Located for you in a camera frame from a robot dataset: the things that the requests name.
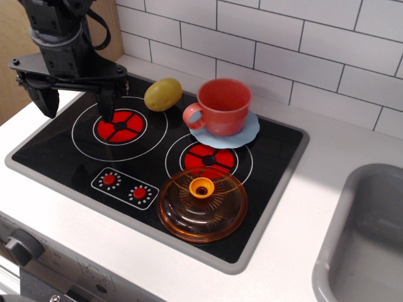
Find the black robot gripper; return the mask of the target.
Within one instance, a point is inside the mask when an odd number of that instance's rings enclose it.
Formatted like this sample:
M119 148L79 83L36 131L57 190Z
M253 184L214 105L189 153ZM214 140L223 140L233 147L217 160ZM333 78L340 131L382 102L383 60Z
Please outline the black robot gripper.
M14 57L9 67L18 73L18 84L48 118L55 118L59 91L66 89L96 94L104 122L111 122L116 100L128 92L127 70L97 51L111 40L109 28L102 43L93 45L87 25L31 25L31 39L39 52Z

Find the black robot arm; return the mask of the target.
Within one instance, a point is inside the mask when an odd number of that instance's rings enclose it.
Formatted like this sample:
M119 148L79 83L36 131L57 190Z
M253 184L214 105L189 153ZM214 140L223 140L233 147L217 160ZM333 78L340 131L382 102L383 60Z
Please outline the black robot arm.
M21 1L30 21L29 32L38 53L15 57L9 67L16 81L49 118L59 108L59 91L83 91L95 95L105 122L113 119L115 102L128 93L127 70L98 54L111 41L93 45L88 18L108 29L105 20L91 9L92 1Z

